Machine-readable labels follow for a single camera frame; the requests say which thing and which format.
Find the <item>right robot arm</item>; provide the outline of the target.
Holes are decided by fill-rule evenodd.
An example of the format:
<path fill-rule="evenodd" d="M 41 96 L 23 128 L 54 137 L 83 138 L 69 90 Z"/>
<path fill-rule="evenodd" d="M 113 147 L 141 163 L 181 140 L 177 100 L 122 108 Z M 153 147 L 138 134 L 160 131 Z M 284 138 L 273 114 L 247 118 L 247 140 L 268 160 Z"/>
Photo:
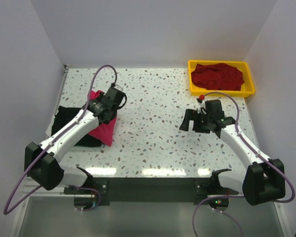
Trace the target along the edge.
<path fill-rule="evenodd" d="M 284 165 L 279 159 L 271 159 L 242 132 L 233 117 L 227 117 L 219 99 L 209 100 L 199 110 L 186 109 L 180 130 L 196 133 L 214 133 L 225 142 L 240 159 L 246 173 L 222 169 L 212 173 L 214 187 L 231 189 L 243 195 L 250 205 L 276 201 L 286 195 Z"/>

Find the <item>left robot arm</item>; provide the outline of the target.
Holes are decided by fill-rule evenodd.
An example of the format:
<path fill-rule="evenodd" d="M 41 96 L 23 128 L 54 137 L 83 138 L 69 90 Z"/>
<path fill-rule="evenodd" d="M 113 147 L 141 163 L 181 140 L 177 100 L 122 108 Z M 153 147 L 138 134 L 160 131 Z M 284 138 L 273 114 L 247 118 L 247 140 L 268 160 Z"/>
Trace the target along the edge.
<path fill-rule="evenodd" d="M 114 87 L 88 100 L 57 133 L 39 144 L 31 142 L 25 148 L 25 173 L 48 191 L 59 185 L 90 188 L 91 174 L 82 168 L 61 167 L 60 162 L 86 134 L 116 118 L 126 101 L 126 94 Z"/>

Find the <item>pink t shirt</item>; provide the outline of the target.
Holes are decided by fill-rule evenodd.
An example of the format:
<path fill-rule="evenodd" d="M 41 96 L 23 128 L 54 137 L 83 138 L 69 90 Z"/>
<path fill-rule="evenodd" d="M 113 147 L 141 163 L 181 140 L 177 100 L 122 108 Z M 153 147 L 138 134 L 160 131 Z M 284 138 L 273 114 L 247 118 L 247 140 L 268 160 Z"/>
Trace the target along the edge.
<path fill-rule="evenodd" d="M 87 145 L 90 147 L 99 147 L 101 144 L 111 146 L 113 144 L 113 133 L 117 118 L 111 120 L 108 124 L 102 123 L 92 131 L 87 137 Z"/>

